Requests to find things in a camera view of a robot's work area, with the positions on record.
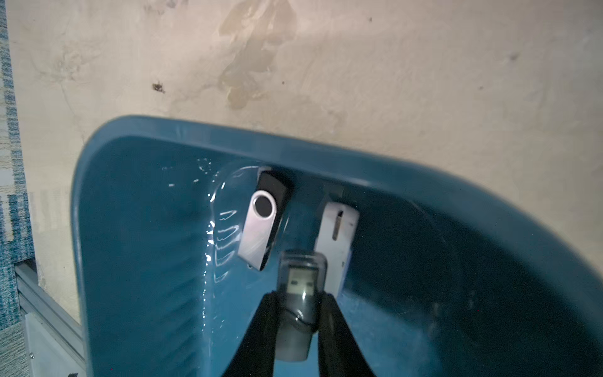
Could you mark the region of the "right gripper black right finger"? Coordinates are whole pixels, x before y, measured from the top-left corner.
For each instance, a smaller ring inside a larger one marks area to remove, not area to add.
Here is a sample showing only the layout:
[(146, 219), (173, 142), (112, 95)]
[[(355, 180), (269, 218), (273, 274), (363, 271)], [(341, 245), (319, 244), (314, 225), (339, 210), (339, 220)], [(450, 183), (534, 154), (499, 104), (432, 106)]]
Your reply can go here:
[(318, 326), (320, 376), (372, 376), (333, 295), (323, 293)]

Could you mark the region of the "black silver swivel flash drive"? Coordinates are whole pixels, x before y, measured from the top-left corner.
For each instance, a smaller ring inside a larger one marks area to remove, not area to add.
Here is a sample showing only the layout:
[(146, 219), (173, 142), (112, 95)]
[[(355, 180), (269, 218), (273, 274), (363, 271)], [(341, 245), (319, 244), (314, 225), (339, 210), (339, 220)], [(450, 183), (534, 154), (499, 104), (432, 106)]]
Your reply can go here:
[(279, 172), (263, 170), (251, 195), (237, 255), (262, 271), (269, 259), (293, 186)]

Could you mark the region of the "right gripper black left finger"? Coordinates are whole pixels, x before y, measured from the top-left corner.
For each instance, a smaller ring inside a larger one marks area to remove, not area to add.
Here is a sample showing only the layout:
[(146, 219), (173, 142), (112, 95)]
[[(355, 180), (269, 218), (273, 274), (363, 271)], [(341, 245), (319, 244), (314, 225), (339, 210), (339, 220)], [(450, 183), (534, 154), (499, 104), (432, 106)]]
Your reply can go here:
[(222, 374), (223, 377), (273, 377), (279, 307), (276, 292), (262, 297), (232, 361)]

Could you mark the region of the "smoky clear-cap black flash drive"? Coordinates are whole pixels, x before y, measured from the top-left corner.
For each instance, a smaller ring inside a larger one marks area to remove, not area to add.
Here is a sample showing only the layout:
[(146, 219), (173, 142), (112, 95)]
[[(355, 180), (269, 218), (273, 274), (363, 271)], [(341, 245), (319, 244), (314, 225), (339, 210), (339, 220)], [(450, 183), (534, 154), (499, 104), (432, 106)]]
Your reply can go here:
[(318, 328), (327, 259), (314, 251), (288, 250), (280, 257), (277, 282), (279, 327), (275, 358), (301, 362)]

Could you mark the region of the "white blue flash drive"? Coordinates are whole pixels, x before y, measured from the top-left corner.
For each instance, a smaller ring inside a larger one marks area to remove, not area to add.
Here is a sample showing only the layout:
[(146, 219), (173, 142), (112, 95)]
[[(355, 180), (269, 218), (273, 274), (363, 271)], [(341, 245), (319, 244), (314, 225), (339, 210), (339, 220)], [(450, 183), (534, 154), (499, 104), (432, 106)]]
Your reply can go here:
[(343, 289), (359, 218), (358, 210), (338, 202), (327, 203), (323, 210), (314, 251), (327, 259), (324, 290), (335, 298)]

